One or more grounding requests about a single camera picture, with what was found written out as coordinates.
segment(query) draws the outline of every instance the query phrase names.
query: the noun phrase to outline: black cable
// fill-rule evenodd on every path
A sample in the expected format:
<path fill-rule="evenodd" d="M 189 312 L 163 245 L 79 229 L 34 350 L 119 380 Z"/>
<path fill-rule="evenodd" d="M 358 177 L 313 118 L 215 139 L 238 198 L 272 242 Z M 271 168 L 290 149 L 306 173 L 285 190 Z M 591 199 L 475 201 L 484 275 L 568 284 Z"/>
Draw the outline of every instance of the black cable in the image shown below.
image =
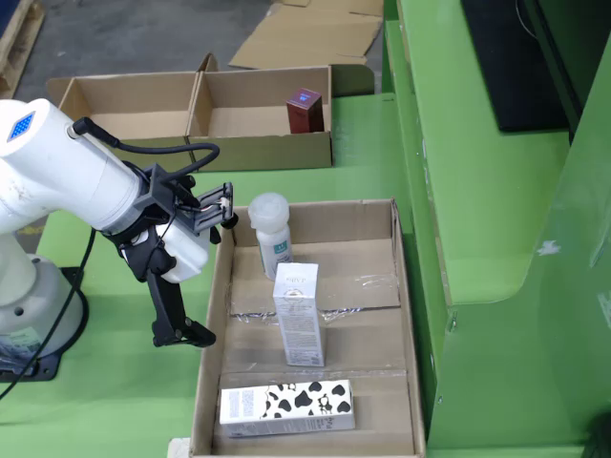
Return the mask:
<path fill-rule="evenodd" d="M 219 149 L 219 147 L 213 143 L 195 143 L 195 145 L 209 145 L 211 148 L 207 148 L 212 150 L 212 153 L 210 153 L 208 156 L 203 157 L 200 160 L 196 160 L 194 163 L 192 163 L 191 165 L 187 165 L 186 167 L 183 167 L 182 169 L 169 174 L 168 176 L 166 176 L 161 183 L 167 183 L 172 181 L 173 179 L 177 179 L 180 177 L 183 177 L 185 175 L 188 175 L 192 172 L 195 172 L 196 170 L 200 169 L 201 167 L 203 167 L 204 165 L 209 164 L 210 162 L 212 162 L 214 159 L 216 159 L 217 157 L 219 157 L 219 153 L 221 152 L 221 150 Z"/>
<path fill-rule="evenodd" d="M 17 376 L 17 378 L 13 380 L 9 386 L 7 386 L 7 388 L 2 392 L 2 394 L 0 394 L 0 401 L 2 401 L 5 398 L 5 396 L 7 396 L 7 394 L 9 394 L 12 391 L 12 389 L 15 388 L 15 386 L 21 381 L 23 376 L 26 374 L 26 372 L 28 372 L 30 367 L 32 367 L 32 365 L 36 362 L 36 360 L 38 359 L 38 356 L 40 356 L 40 353 L 42 353 L 42 351 L 45 349 L 45 347 L 47 346 L 47 344 L 53 337 L 55 330 L 61 323 L 61 319 L 64 318 L 64 314 L 66 313 L 66 310 L 68 309 L 68 306 L 70 305 L 70 302 L 72 301 L 73 296 L 76 293 L 78 279 L 80 279 L 81 276 L 83 275 L 83 271 L 85 270 L 85 264 L 87 264 L 89 255 L 92 254 L 92 248 L 94 247 L 94 240 L 95 240 L 95 229 L 92 228 L 91 235 L 89 236 L 89 242 L 87 243 L 87 249 L 85 250 L 85 254 L 83 255 L 83 259 L 80 262 L 80 265 L 78 266 L 78 270 L 76 271 L 76 274 L 74 275 L 75 281 L 73 282 L 73 285 L 70 288 L 68 297 L 64 301 L 64 304 L 62 305 L 61 310 L 59 311 L 59 314 L 57 315 L 57 318 L 53 322 L 51 329 L 49 329 L 49 334 L 47 334 L 47 337 L 45 337 L 45 340 L 42 341 L 38 349 L 30 357 L 30 360 L 28 361 L 26 366 L 21 370 L 21 373 Z"/>
<path fill-rule="evenodd" d="M 209 159 L 209 162 L 210 160 L 214 160 L 220 152 L 219 146 L 215 145 L 214 143 L 194 143 L 192 145 L 170 146 L 166 148 L 146 148 L 143 146 L 126 145 L 114 135 L 109 134 L 104 129 L 99 127 L 86 116 L 81 117 L 73 124 L 73 130 L 77 135 L 89 134 L 113 148 L 118 148 L 119 150 L 141 155 L 172 155 L 175 153 L 186 153 L 189 151 L 210 150 L 212 152 L 211 155 L 214 155 L 214 157 Z"/>
<path fill-rule="evenodd" d="M 519 21 L 519 23 L 522 25 L 522 28 L 524 30 L 526 30 L 526 33 L 528 33 L 529 35 L 531 35 L 533 38 L 537 39 L 537 36 L 532 33 L 528 27 L 526 27 L 526 24 L 524 24 L 524 21 L 522 21 L 522 15 L 519 13 L 519 5 L 517 4 L 519 0 L 516 0 L 516 14 L 517 14 L 517 20 Z"/>
<path fill-rule="evenodd" d="M 159 240 L 157 241 L 157 243 L 155 244 L 155 246 L 151 250 L 151 253 L 149 253 L 149 258 L 146 260 L 146 263 L 144 264 L 144 269 L 142 269 L 142 274 L 139 277 L 137 277 L 137 279 L 145 279 L 146 278 L 146 272 L 149 270 L 149 264 L 151 263 L 151 259 L 153 258 L 153 255 L 155 254 L 155 252 L 160 248 L 161 244 L 163 243 L 163 238 L 165 237 L 165 235 L 167 234 L 168 230 L 170 229 L 170 226 L 174 222 L 174 219 L 176 219 L 176 211 L 174 212 L 174 215 L 172 215 L 172 217 L 168 221 L 168 225 L 165 226 L 165 231 L 163 231 L 163 234 L 161 234 L 161 237 L 159 238 Z"/>
<path fill-rule="evenodd" d="M 193 143 L 191 145 L 168 146 L 166 148 L 145 148 L 142 146 L 126 145 L 120 141 L 117 143 L 115 148 L 141 155 L 173 155 L 175 153 L 186 153 L 189 151 L 210 150 L 212 151 L 212 154 L 216 152 L 215 158 L 219 155 L 220 150 L 214 143 Z"/>
<path fill-rule="evenodd" d="M 146 173 L 142 169 L 140 169 L 137 165 L 133 164 L 129 160 L 124 160 L 123 163 L 127 165 L 127 167 L 132 172 L 134 172 L 136 175 L 142 178 L 146 184 L 151 184 L 151 179 L 149 178 L 149 176 L 146 175 Z"/>

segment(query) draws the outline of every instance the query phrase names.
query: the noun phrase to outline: bottle cap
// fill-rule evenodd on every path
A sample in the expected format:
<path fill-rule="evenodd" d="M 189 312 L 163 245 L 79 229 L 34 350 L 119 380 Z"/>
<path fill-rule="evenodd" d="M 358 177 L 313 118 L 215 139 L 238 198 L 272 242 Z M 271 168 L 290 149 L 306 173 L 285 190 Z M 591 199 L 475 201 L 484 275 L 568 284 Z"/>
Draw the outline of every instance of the bottle cap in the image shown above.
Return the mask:
<path fill-rule="evenodd" d="M 250 226 L 267 234 L 280 232 L 288 223 L 288 202 L 280 194 L 256 196 L 248 205 Z"/>

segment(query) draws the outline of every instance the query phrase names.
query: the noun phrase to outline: green tabletop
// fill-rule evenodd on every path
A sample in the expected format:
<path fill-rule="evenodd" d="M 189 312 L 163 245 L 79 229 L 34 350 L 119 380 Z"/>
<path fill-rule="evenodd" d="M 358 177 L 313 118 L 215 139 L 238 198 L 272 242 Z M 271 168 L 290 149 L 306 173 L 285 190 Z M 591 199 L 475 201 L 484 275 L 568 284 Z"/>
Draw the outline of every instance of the green tabletop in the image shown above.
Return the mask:
<path fill-rule="evenodd" d="M 566 132 L 506 135 L 458 0 L 401 0 L 452 303 L 515 294 L 568 154 Z"/>
<path fill-rule="evenodd" d="M 395 196 L 410 227 L 393 95 L 336 99 L 333 116 L 335 168 L 199 174 L 196 191 L 231 180 L 239 205 L 265 191 L 292 202 Z M 83 222 L 53 214 L 38 252 L 60 266 L 77 265 L 88 235 Z M 205 317 L 213 264 L 182 284 L 187 313 L 196 320 Z M 0 403 L 0 448 L 24 458 L 165 456 L 171 438 L 190 435 L 200 352 L 153 347 L 147 287 L 102 237 L 83 291 L 91 306 L 83 336 L 54 381 L 21 384 Z"/>

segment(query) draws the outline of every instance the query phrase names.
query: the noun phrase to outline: black and white cow pattern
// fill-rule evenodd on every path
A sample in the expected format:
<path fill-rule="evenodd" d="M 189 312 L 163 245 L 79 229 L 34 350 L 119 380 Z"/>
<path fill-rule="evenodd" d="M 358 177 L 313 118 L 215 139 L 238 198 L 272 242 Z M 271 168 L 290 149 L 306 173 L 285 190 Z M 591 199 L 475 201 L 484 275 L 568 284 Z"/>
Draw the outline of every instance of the black and white cow pattern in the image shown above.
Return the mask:
<path fill-rule="evenodd" d="M 265 395 L 262 419 L 334 415 L 352 410 L 348 381 L 271 385 Z"/>

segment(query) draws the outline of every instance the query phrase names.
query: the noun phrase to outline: cow print box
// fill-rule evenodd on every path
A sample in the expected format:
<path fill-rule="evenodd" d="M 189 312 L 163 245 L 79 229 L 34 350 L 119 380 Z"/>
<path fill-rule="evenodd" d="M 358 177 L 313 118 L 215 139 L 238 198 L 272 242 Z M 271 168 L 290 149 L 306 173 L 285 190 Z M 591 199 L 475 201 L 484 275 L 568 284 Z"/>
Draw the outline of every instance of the cow print box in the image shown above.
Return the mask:
<path fill-rule="evenodd" d="M 350 381 L 224 389 L 220 423 L 229 437 L 354 429 Z"/>

